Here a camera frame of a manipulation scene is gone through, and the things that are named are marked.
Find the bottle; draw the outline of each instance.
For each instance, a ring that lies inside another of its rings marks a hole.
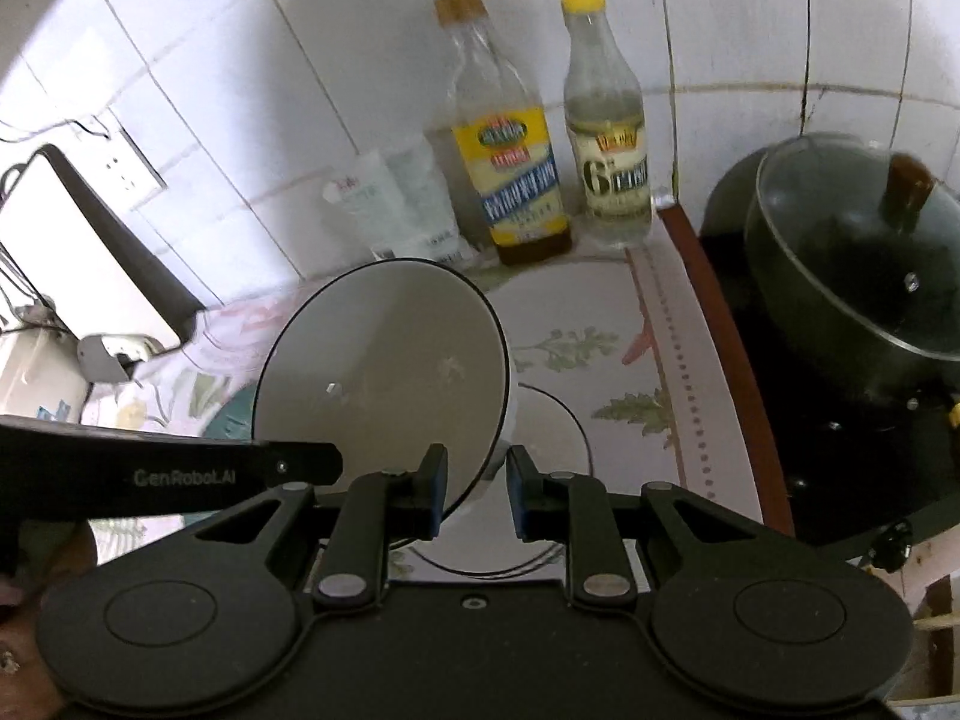
[[[640,81],[616,47],[606,0],[562,0],[570,32],[566,127],[587,195],[587,235],[603,247],[640,244],[653,206]]]
[[[570,224],[536,89],[493,41],[481,0],[436,0],[459,53],[448,116],[504,265],[570,250]]]

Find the brown lid handle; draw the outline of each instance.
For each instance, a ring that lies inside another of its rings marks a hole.
[[[895,153],[890,158],[887,188],[880,201],[880,215],[898,232],[912,233],[923,204],[930,197],[937,179],[923,162],[909,154]]]

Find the wall socket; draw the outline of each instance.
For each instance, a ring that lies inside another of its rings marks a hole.
[[[77,146],[69,149],[67,158],[109,209],[123,217],[166,189],[166,184],[112,112],[98,114],[90,129],[98,127],[98,122],[109,132],[109,139],[74,125]]]

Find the white plate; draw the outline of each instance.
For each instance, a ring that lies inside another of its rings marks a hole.
[[[548,392],[520,385],[514,443],[523,445],[541,473],[572,471],[593,474],[589,447],[580,423]],[[426,562],[458,576],[502,579],[542,565],[558,546],[517,538],[507,493],[506,468],[479,499],[459,509],[433,541],[419,541],[413,552]]]
[[[425,260],[386,260],[310,298],[277,339],[253,440],[333,442],[344,473],[413,470],[448,449],[449,514],[506,451],[514,421],[507,341],[483,293]]]

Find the bottle label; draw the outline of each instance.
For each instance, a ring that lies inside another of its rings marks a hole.
[[[602,132],[577,129],[570,123],[568,128],[587,193],[587,213],[604,220],[649,218],[643,124],[618,124]]]
[[[455,127],[453,135],[498,247],[568,227],[542,108],[483,117]]]

